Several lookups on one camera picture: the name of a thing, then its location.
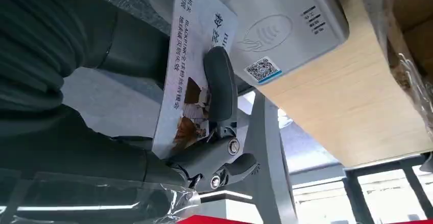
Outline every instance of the flyer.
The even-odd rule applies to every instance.
[[[214,46],[229,53],[236,15],[220,0],[174,0],[164,96],[152,151],[161,159],[209,135],[210,90],[204,55]]]

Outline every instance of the window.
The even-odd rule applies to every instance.
[[[355,224],[343,182],[293,190],[300,224]]]
[[[402,169],[360,176],[358,181],[375,223],[426,219]]]
[[[412,169],[414,170],[415,175],[417,175],[418,180],[421,183],[422,189],[424,189],[425,195],[427,195],[430,203],[433,204],[433,173],[420,171],[421,165],[414,166]]]

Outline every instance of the red object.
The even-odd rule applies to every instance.
[[[394,223],[394,224],[433,224],[433,220],[414,220],[414,221],[409,221],[409,222],[399,222],[399,223]]]
[[[186,220],[179,222],[179,224],[248,224],[246,222],[239,222],[234,220],[219,219],[209,216],[194,215]]]

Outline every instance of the metal leg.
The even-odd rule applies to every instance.
[[[256,91],[244,153],[260,164],[245,179],[264,223],[298,223],[278,127],[278,108]]]

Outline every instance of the white device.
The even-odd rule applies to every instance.
[[[239,22],[230,51],[234,72],[252,86],[271,82],[329,52],[349,35],[336,0],[221,1]],[[172,0],[150,2],[171,22]]]

